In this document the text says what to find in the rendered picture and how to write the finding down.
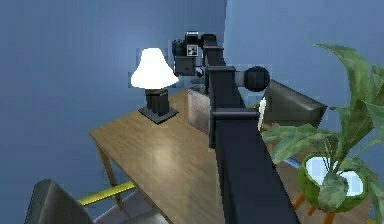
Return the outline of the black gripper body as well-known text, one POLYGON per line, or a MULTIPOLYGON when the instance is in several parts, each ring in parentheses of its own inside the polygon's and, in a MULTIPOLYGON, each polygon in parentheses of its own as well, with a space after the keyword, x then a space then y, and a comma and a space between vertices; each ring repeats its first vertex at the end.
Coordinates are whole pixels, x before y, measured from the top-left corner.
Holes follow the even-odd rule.
POLYGON ((172 42, 174 73, 176 76, 193 76, 195 58, 188 55, 187 44, 184 40, 177 39, 172 42))

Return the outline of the grey microphone black head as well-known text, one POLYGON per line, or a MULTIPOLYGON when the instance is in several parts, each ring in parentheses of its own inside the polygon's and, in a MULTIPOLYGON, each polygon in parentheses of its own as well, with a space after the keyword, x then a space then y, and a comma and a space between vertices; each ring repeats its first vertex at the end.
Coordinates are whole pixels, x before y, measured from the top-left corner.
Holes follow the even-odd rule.
POLYGON ((235 72, 235 83, 252 92, 264 91, 270 83, 269 71, 261 66, 254 66, 245 71, 235 72))

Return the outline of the white shade table lamp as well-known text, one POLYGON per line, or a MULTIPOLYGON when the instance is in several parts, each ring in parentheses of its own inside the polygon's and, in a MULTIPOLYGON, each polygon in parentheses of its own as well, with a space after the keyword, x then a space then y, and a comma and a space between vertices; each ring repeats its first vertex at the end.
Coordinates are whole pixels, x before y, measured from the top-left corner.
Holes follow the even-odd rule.
POLYGON ((161 124, 178 111, 169 104, 168 87, 179 78, 168 65, 159 48, 142 50, 139 64, 131 76, 131 85, 145 91, 146 106, 139 112, 155 124, 161 124))

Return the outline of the grey stone box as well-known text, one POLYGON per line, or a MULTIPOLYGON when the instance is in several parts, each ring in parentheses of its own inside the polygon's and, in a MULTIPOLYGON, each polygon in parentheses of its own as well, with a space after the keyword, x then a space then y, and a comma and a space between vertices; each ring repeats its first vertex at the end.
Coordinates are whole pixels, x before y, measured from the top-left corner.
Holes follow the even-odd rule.
POLYGON ((188 123, 204 134, 209 133, 210 99, 203 85, 188 89, 188 123))

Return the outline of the wooden desk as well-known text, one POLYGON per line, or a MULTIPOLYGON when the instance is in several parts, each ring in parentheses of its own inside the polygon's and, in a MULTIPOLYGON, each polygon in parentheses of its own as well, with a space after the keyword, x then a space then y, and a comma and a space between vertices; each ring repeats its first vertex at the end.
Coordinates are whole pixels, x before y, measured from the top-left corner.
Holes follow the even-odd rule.
MULTIPOLYGON (((133 112, 91 131, 106 168, 117 165, 169 224, 225 224, 218 166, 208 137, 187 121, 188 97, 170 98, 178 111, 156 125, 133 112)), ((275 166, 290 200, 298 193, 297 172, 275 166)), ((324 215, 295 210, 301 224, 322 224, 324 215)))

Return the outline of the blue pen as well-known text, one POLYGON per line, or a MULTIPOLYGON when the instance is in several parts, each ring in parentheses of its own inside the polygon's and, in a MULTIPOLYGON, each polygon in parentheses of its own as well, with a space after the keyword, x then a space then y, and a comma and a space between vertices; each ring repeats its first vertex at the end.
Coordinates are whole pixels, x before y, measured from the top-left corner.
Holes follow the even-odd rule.
POLYGON ((292 157, 285 159, 284 162, 296 169, 298 169, 301 164, 300 161, 292 157))

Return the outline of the yellow bar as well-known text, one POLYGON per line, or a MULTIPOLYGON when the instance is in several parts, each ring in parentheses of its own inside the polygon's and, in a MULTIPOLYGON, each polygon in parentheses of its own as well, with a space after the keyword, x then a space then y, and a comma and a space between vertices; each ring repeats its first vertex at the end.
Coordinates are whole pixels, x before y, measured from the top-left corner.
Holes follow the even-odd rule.
POLYGON ((91 195, 88 195, 86 197, 83 197, 78 200, 78 202, 82 206, 88 206, 90 204, 99 202, 101 200, 107 199, 112 196, 117 196, 120 193, 123 193, 125 191, 134 189, 135 185, 133 184, 132 181, 128 181, 122 184, 119 184, 117 186, 111 187, 109 189, 105 189, 96 193, 93 193, 91 195))

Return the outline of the green round plant pot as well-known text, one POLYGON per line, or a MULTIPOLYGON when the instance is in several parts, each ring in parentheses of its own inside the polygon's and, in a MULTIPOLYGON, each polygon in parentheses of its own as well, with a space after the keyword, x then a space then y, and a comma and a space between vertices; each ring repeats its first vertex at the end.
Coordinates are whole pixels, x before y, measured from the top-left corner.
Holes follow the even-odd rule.
POLYGON ((368 196, 366 178, 355 168, 336 170, 324 153, 311 153, 298 168, 300 193, 293 201, 297 209, 304 201, 310 204, 308 215, 315 210, 325 213, 322 224, 333 224, 335 216, 348 212, 368 196))

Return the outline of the green house plant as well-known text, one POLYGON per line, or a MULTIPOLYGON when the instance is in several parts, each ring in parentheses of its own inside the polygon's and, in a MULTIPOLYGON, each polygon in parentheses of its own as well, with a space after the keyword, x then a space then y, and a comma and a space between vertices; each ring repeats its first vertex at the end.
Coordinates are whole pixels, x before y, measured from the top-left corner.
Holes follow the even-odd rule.
POLYGON ((372 131, 376 133, 376 138, 361 149, 384 144, 384 67, 370 65, 358 51, 350 47, 328 44, 322 47, 336 55, 348 75, 350 103, 347 107, 335 109, 340 117, 341 129, 318 129, 311 124, 275 124, 262 132, 263 140, 274 145, 271 158, 275 164, 310 148, 312 151, 305 157, 311 153, 324 153, 331 159, 331 164, 339 162, 337 171, 355 168, 361 172, 367 180, 366 198, 370 198, 374 206, 375 224, 384 224, 384 188, 362 159, 356 154, 349 154, 372 131))

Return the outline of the dark grey chair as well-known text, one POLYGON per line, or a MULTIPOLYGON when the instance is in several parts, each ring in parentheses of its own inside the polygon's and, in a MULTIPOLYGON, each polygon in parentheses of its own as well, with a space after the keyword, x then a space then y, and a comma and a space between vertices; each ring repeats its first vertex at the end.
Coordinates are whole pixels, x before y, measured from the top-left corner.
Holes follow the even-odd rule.
POLYGON ((94 224, 78 200, 52 179, 36 183, 24 224, 94 224))

